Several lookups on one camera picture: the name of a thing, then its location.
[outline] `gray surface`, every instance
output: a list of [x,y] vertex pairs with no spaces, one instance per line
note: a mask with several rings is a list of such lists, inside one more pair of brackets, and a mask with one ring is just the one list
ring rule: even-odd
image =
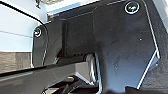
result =
[[168,93],[168,35],[151,0],[145,0],[150,12],[161,59],[158,67],[149,71],[142,83],[143,90],[158,90]]
[[27,69],[30,63],[30,53],[0,52],[0,73]]

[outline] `white surface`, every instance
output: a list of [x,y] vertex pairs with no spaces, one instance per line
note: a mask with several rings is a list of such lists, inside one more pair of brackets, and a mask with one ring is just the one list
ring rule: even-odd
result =
[[0,49],[9,52],[32,51],[33,38],[0,32]]
[[99,0],[64,0],[52,5],[46,5],[48,13],[56,14],[62,11],[80,7],[89,3],[93,3]]
[[168,0],[153,0],[153,2],[168,32]]
[[[47,21],[44,4],[36,8],[35,0],[2,0],[38,19]],[[33,31],[38,22],[0,4],[0,51],[31,52]]]

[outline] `white wall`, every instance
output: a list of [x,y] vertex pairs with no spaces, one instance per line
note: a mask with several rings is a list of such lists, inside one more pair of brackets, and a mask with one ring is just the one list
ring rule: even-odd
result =
[[168,0],[153,0],[168,32]]
[[64,0],[52,5],[45,5],[48,13],[56,14],[62,11],[80,7],[99,0]]
[[[18,9],[47,21],[44,4],[36,8],[35,0],[2,0]],[[33,31],[39,23],[0,4],[0,51],[31,52]]]

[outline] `black panel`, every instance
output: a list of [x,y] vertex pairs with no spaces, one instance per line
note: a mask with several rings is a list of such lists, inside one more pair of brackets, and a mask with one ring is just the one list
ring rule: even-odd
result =
[[67,20],[65,55],[94,53],[92,13]]
[[[62,48],[62,28],[64,21],[55,18],[53,22],[47,23],[46,27],[48,29],[49,43],[45,59],[45,65],[52,64],[55,60],[56,55]],[[42,31],[40,37],[35,37],[33,40],[33,65],[34,67],[42,66],[42,60],[46,45],[46,33],[43,26],[39,26]]]
[[104,90],[124,91],[137,87],[155,52],[153,36],[143,3],[134,15],[124,10],[126,2],[104,5],[94,12],[96,53]]

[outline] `dark panel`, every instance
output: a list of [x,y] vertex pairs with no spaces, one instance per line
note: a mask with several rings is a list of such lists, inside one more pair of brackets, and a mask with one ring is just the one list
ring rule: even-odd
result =
[[94,53],[93,15],[90,13],[67,21],[65,55]]
[[[49,43],[45,59],[45,65],[52,64],[55,60],[56,55],[61,50],[62,47],[62,26],[64,22],[58,18],[55,18],[53,22],[47,23],[46,27],[48,29]],[[46,33],[42,26],[39,26],[42,31],[40,37],[35,37],[33,39],[33,65],[34,67],[42,66],[42,60],[46,45]]]
[[94,11],[96,53],[104,91],[136,88],[155,51],[144,4],[138,1],[141,7],[134,15],[125,12],[126,2]]

